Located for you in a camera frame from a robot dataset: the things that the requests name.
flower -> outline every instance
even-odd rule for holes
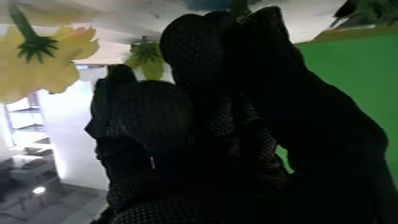
[[[16,102],[39,89],[62,93],[78,80],[73,60],[87,58],[98,51],[92,28],[60,27],[50,36],[55,41],[50,54],[34,55],[30,60],[18,48],[25,37],[16,26],[9,27],[0,41],[0,103]]]

black fabric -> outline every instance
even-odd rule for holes
[[[385,134],[346,94],[307,71],[288,41],[279,9],[263,9],[227,33],[227,94],[211,101],[224,102],[218,107],[199,108],[211,108],[206,119],[201,114],[194,119],[206,122],[195,125],[213,127],[210,137],[192,151],[174,151],[160,157],[170,162],[158,168],[149,166],[146,146],[138,146],[117,125],[121,120],[130,122],[130,113],[114,116],[124,104],[112,106],[112,131],[105,132],[121,138],[98,140],[101,162],[112,170],[110,223],[394,224],[398,200],[384,159]],[[186,77],[178,66],[176,72]],[[199,94],[186,92],[195,104]],[[282,169],[275,144],[288,149],[293,175]]]

flower petal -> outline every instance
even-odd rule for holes
[[[69,33],[69,35],[64,35],[64,37],[57,40],[66,42],[69,45],[80,47],[82,45],[85,45],[90,42],[94,35],[96,35],[96,29],[78,28]]]
[[[66,88],[78,80],[78,70],[74,64],[71,63],[64,71],[58,71],[58,74],[53,74],[51,80],[46,83],[44,89],[51,93],[62,93]]]
[[[96,53],[98,49],[99,49],[99,44],[98,44],[98,39],[89,42],[82,47],[82,53],[78,54],[78,56],[74,57],[73,60],[82,60],[85,58],[89,58],[92,56],[92,54]]]
[[[71,33],[73,33],[74,29],[71,26],[62,26],[57,30],[57,33],[53,34],[51,38],[55,40],[62,39]]]
[[[18,47],[23,44],[25,39],[16,26],[9,26],[5,41],[14,47]]]

shelf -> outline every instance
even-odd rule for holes
[[[26,127],[16,128],[14,131],[21,132],[46,132],[44,125],[32,124]]]
[[[21,109],[21,110],[14,110],[9,113],[39,114],[41,109],[39,108],[26,108],[26,109]]]

